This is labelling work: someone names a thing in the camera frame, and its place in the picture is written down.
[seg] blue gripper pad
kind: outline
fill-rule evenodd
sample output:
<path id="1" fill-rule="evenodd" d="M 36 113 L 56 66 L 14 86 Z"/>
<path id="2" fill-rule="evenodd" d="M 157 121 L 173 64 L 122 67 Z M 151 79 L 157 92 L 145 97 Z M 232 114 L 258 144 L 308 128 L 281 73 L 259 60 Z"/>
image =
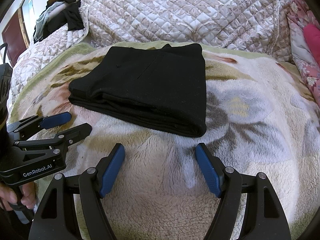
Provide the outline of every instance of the blue gripper pad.
<path id="1" fill-rule="evenodd" d="M 220 198 L 222 191 L 219 185 L 219 176 L 200 144 L 196 146 L 196 160 L 210 192 L 215 194 L 217 198 Z"/>
<path id="2" fill-rule="evenodd" d="M 42 129 L 50 129 L 59 125 L 63 125 L 71 120 L 71 114 L 69 112 L 64 112 L 61 114 L 55 114 L 52 116 L 45 117 L 42 122 L 40 122 L 40 127 Z"/>
<path id="3" fill-rule="evenodd" d="M 119 144 L 116 153 L 114 154 L 108 168 L 102 176 L 102 185 L 100 189 L 100 196 L 105 197 L 106 194 L 111 192 L 112 186 L 116 180 L 119 173 L 121 165 L 124 161 L 124 146 Z"/>

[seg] metal screw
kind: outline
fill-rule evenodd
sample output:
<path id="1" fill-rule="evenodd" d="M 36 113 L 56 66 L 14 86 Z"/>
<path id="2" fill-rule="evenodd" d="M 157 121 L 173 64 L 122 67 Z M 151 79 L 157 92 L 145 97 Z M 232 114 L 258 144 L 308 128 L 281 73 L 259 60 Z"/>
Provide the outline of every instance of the metal screw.
<path id="1" fill-rule="evenodd" d="M 89 173 L 89 174 L 93 174 L 95 172 L 96 172 L 96 168 L 94 168 L 94 167 L 91 167 L 91 168 L 87 169 L 87 173 Z"/>
<path id="2" fill-rule="evenodd" d="M 54 176 L 55 179 L 61 179 L 62 178 L 62 174 L 61 173 L 58 173 Z"/>
<path id="3" fill-rule="evenodd" d="M 227 172 L 227 173 L 233 173 L 234 171 L 235 171 L 234 168 L 232 168 L 232 167 L 230 167 L 230 166 L 226 167 L 226 172 Z"/>
<path id="4" fill-rule="evenodd" d="M 258 176 L 260 179 L 265 179 L 267 177 L 263 172 L 259 172 Z"/>

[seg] light blue cloth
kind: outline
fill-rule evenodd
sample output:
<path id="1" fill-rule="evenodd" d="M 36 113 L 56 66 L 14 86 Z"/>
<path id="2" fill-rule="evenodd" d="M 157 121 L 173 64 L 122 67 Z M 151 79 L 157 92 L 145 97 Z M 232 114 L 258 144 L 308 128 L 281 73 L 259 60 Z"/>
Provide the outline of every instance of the light blue cloth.
<path id="1" fill-rule="evenodd" d="M 36 32 L 35 32 L 35 35 L 33 36 L 36 41 L 39 41 L 43 37 L 43 28 L 49 18 L 50 12 L 52 12 L 55 8 L 57 8 L 62 4 L 63 2 L 55 2 L 46 11 L 44 11 L 40 15 L 40 17 L 36 20 Z"/>

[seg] bed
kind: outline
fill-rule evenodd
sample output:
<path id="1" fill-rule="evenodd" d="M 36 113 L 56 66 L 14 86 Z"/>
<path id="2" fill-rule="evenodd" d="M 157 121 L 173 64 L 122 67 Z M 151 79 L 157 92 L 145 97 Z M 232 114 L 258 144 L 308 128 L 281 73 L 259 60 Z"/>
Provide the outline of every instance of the bed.
<path id="1" fill-rule="evenodd" d="M 103 202 L 118 239 L 180 239 L 181 234 L 203 239 L 218 200 L 208 193 L 195 165 L 193 147 L 200 141 L 69 109 L 63 81 L 76 78 L 77 72 L 61 76 L 70 66 L 93 68 L 114 44 L 152 49 L 167 42 L 198 42 L 208 65 L 206 122 L 211 127 L 200 140 L 239 172 L 267 173 L 296 239 L 319 207 L 320 111 L 297 67 L 290 64 L 291 7 L 292 0 L 82 0 L 84 30 L 68 32 L 63 26 L 20 56 L 12 76 L 10 121 L 66 110 L 76 115 L 71 125 L 89 120 L 94 136 L 71 150 L 67 176 L 95 166 L 118 140 L 125 144 L 129 159 L 114 192 Z M 50 80 L 53 87 L 36 85 L 36 80 Z M 233 107 L 236 112 L 246 107 L 251 111 L 239 121 Z M 219 122 L 212 114 L 217 111 L 224 116 Z M 98 141 L 104 143 L 102 150 L 96 147 Z M 39 198 L 49 181 L 38 182 Z M 232 239 L 237 239 L 242 215 L 243 209 Z M 85 227 L 82 234 L 87 239 Z"/>

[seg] door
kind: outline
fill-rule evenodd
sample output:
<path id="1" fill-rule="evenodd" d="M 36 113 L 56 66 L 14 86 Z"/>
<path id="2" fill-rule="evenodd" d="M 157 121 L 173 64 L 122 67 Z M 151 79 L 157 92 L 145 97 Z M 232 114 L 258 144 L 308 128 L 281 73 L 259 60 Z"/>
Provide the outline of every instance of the door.
<path id="1" fill-rule="evenodd" d="M 27 49 L 20 27 L 19 15 L 21 16 L 17 10 L 2 32 L 3 41 L 8 43 L 7 56 L 12 67 L 17 63 L 21 53 Z"/>

